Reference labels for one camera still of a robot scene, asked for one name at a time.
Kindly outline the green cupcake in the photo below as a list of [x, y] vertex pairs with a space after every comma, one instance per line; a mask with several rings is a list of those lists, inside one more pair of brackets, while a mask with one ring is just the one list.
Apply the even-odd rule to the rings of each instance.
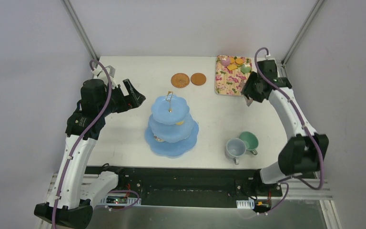
[[248, 74], [252, 71], [252, 66], [250, 63], [244, 63], [243, 65], [241, 65], [240, 71], [242, 72], [242, 74]]

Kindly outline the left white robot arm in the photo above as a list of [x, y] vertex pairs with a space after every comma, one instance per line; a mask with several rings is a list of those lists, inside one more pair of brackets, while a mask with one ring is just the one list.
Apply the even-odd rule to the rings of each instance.
[[139, 107], [145, 100], [130, 80], [123, 81], [127, 94], [114, 79], [115, 69], [98, 64], [91, 68], [94, 78], [83, 83], [81, 99], [67, 120], [64, 156], [57, 179], [45, 202], [37, 204], [34, 215], [57, 226], [86, 228], [94, 208], [110, 192], [121, 193], [126, 180], [123, 169], [102, 169], [95, 181], [82, 187], [90, 155], [105, 126], [105, 117]]

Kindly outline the white chocolate drizzle donut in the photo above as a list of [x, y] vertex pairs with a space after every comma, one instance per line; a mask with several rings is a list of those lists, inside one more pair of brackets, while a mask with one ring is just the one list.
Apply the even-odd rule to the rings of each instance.
[[157, 141], [157, 142], [164, 142], [164, 140], [163, 139], [161, 139], [161, 138], [159, 138], [159, 137], [157, 137], [157, 136], [153, 136], [154, 137], [154, 139]]

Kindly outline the metal serving tongs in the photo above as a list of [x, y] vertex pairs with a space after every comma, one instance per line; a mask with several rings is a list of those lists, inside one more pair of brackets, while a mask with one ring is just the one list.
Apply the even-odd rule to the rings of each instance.
[[246, 102], [246, 105], [249, 107], [252, 104], [253, 99], [249, 95], [249, 92], [248, 92], [246, 83], [245, 82], [241, 82], [240, 83], [240, 86], [241, 86], [240, 94], [244, 98], [244, 100]]

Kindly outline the yellow frosted donut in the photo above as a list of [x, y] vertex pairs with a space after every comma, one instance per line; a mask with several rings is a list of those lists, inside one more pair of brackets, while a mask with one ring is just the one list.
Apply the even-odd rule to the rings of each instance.
[[175, 125], [182, 125], [182, 124], [184, 124], [184, 120], [183, 120], [183, 121], [180, 121], [180, 122], [175, 123]]

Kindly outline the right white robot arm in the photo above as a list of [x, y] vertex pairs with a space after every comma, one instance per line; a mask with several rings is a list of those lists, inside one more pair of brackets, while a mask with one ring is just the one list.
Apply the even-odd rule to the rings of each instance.
[[287, 143], [275, 163], [258, 169], [251, 181], [251, 191], [262, 196], [275, 184], [305, 173], [322, 172], [329, 144], [325, 134], [319, 134], [307, 121], [285, 77], [279, 77], [274, 60], [257, 61], [241, 95], [246, 104], [267, 100], [275, 109], [285, 129]]

